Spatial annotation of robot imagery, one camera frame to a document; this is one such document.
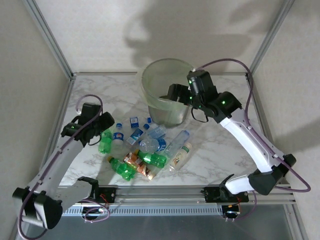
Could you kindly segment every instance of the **white marble table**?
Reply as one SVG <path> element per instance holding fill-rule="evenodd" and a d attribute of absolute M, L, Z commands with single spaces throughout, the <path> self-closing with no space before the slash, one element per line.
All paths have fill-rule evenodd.
<path fill-rule="evenodd" d="M 249 88 L 244 76 L 212 76 L 212 80 L 219 92 L 233 93 L 245 106 Z M 63 125 L 76 116 L 76 102 L 85 94 L 98 95 L 103 100 L 103 110 L 110 112 L 115 119 L 127 120 L 133 116 L 149 116 L 148 107 L 138 94 L 134 75 L 80 75 L 76 78 Z M 85 98 L 85 101 L 97 102 L 90 97 Z M 202 112 L 198 111 L 196 113 L 197 116 L 201 114 Z M 252 125 L 260 130 L 253 103 L 250 105 L 249 118 Z M 126 121 L 124 126 L 124 137 L 127 138 L 131 134 L 130 127 L 126 125 Z M 74 159 L 60 185 L 70 186 L 81 176 L 98 179 L 100 185 L 208 185 L 220 183 L 230 174 L 240 175 L 256 169 L 254 161 L 244 148 L 213 119 L 201 123 L 193 120 L 189 114 L 182 125 L 170 129 L 167 134 L 168 140 L 181 129 L 193 134 L 193 150 L 189 162 L 175 174 L 164 168 L 151 181 L 141 174 L 136 174 L 129 182 L 125 181 L 114 173 L 106 160 L 107 156 L 99 153 L 98 145 L 94 145 L 86 146 Z"/>

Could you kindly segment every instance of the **white wall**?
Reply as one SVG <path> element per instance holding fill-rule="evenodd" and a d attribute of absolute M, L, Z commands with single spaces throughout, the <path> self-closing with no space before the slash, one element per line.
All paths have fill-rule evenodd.
<path fill-rule="evenodd" d="M 283 0 L 37 0 L 73 71 L 136 71 L 161 58 L 248 65 Z M 235 63 L 210 71 L 244 72 Z"/>
<path fill-rule="evenodd" d="M 39 170 L 67 87 L 21 0 L 0 0 L 0 239 L 16 214 L 12 193 Z"/>
<path fill-rule="evenodd" d="M 255 74 L 275 144 L 311 185 L 295 194 L 311 240 L 320 239 L 320 1 L 296 0 Z M 305 188 L 292 174 L 294 188 Z"/>

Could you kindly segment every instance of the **plastic bottle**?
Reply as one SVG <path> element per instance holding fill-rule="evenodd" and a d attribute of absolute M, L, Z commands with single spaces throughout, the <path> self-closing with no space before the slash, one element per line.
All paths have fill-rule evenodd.
<path fill-rule="evenodd" d="M 113 156 L 108 157 L 108 162 L 111 164 L 111 168 L 126 181 L 130 181 L 135 176 L 136 170 L 130 167 L 125 162 L 121 162 L 119 159 Z"/>
<path fill-rule="evenodd" d="M 99 152 L 102 154 L 109 154 L 111 150 L 112 133 L 108 128 L 101 133 L 101 141 L 99 144 Z"/>
<path fill-rule="evenodd" d="M 139 148 L 143 153 L 154 153 L 165 150 L 167 146 L 166 140 L 163 138 L 142 140 Z"/>
<path fill-rule="evenodd" d="M 151 139 L 158 139 L 158 138 L 164 138 L 166 135 L 167 129 L 165 126 L 160 125 L 156 128 L 150 130 L 147 135 Z"/>
<path fill-rule="evenodd" d="M 124 134 L 122 130 L 122 124 L 118 122 L 115 125 L 115 130 L 114 130 L 114 133 L 112 134 L 111 154 L 117 158 L 120 158 L 123 147 L 124 147 Z"/>
<path fill-rule="evenodd" d="M 190 133 L 186 130 L 182 130 L 164 150 L 164 155 L 168 159 L 171 159 L 176 154 L 176 152 L 185 144 L 189 137 Z"/>
<path fill-rule="evenodd" d="M 161 169 L 166 165 L 167 158 L 165 156 L 156 153 L 145 153 L 140 150 L 136 150 L 134 153 L 147 164 L 154 165 Z"/>
<path fill-rule="evenodd" d="M 138 173 L 149 178 L 150 170 L 147 165 L 136 154 L 129 152 L 123 159 L 131 168 L 135 169 Z"/>
<path fill-rule="evenodd" d="M 192 148 L 191 143 L 186 142 L 178 152 L 173 156 L 172 160 L 170 161 L 169 171 L 175 172 L 182 168 L 186 162 L 188 161 L 188 155 L 190 154 L 190 150 Z"/>
<path fill-rule="evenodd" d="M 139 139 L 141 139 L 141 137 L 146 133 L 146 131 L 149 129 L 149 125 L 145 124 L 143 125 L 143 130 L 141 130 L 140 128 L 137 128 L 131 135 L 130 137 L 128 137 L 128 139 L 126 140 L 126 143 L 132 147 L 133 145 L 135 145 Z"/>

